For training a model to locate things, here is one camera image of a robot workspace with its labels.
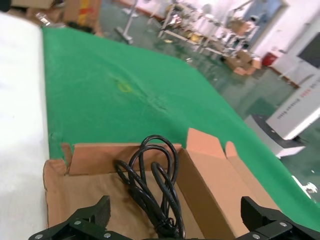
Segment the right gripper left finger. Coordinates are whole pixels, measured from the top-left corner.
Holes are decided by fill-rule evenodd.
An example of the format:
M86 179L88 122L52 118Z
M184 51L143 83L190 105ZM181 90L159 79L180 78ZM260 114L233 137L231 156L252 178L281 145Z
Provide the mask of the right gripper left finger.
M30 240L116 240L118 234L107 230L111 201L104 195L92 206L77 209L66 221L29 237Z

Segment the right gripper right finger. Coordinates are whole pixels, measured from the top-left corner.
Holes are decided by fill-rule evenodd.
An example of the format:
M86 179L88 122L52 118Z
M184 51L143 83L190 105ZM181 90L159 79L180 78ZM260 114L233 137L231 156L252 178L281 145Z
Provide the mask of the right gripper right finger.
M240 214L248 233L238 240L320 240L320 233L295 223L281 211L241 198Z

